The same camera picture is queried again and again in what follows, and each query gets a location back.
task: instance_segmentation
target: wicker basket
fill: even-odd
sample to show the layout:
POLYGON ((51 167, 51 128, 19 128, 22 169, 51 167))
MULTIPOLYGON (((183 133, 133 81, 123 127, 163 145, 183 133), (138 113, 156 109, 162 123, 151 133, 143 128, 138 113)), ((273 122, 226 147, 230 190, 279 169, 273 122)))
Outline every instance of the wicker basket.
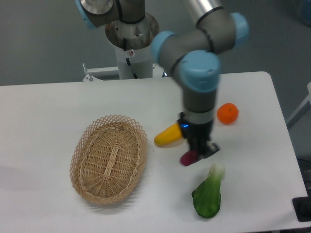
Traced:
POLYGON ((82 135, 70 165, 75 190, 86 200, 110 204, 135 188, 147 153, 147 135, 135 120, 106 116, 82 135))

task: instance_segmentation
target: black cable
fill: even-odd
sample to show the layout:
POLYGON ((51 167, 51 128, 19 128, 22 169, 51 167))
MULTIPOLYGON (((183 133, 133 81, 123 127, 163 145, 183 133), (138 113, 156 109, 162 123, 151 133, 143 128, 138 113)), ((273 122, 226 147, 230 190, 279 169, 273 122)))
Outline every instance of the black cable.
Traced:
POLYGON ((297 159, 297 160, 300 160, 300 161, 304 161, 304 162, 308 162, 308 163, 311 163, 311 161, 309 161, 309 160, 306 160, 306 159, 297 159))

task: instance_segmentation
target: white tabletop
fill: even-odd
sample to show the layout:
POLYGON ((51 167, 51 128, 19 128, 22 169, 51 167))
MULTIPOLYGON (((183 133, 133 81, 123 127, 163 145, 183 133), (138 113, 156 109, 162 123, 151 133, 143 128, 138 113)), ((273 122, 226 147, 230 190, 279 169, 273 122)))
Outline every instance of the white tabletop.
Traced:
POLYGON ((271 77, 225 74, 217 107, 232 102, 237 122, 215 121, 221 150, 189 167, 185 140, 158 148, 153 138, 175 123, 181 91, 169 78, 0 87, 0 232, 242 233, 308 227, 292 198, 306 196, 271 77), (123 203, 98 207, 71 186, 69 166, 84 130, 110 114, 135 118, 148 135, 139 185, 123 203), (205 220, 191 192, 223 163, 221 209, 205 220))

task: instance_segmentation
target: orange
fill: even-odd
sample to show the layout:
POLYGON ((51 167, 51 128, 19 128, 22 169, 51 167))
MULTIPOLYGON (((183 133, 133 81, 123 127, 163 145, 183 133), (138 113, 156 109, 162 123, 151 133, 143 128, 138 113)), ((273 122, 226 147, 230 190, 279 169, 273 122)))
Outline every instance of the orange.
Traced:
POLYGON ((225 103, 217 111, 217 117, 221 123, 228 125, 238 118, 239 110, 232 103, 225 103))

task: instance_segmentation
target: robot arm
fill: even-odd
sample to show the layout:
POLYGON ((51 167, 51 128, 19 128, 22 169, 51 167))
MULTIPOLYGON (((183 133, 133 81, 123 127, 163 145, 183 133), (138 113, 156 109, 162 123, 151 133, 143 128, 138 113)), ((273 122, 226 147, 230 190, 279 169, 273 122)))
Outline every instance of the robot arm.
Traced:
POLYGON ((210 139, 221 74, 217 54, 243 44, 249 32, 246 19, 239 13, 229 14, 218 0, 182 1, 196 29, 184 35, 166 31, 153 38, 158 33, 156 27, 147 31, 149 36, 142 45, 135 41, 138 34, 133 32, 138 27, 132 25, 137 25, 147 15, 144 0, 76 0, 76 4, 88 26, 100 27, 115 20, 123 23, 125 26, 118 33, 123 37, 121 41, 129 41, 130 46, 117 46, 124 50, 144 48, 153 39, 154 59, 183 89, 185 111, 180 114, 178 123, 190 151, 197 152, 198 161, 219 150, 210 139))
POLYGON ((185 111, 178 123, 197 161, 219 150, 211 142, 221 64, 217 54, 243 44, 248 38, 246 19, 229 14, 217 0, 183 0, 196 29, 184 35, 158 34, 152 54, 183 89, 185 111))

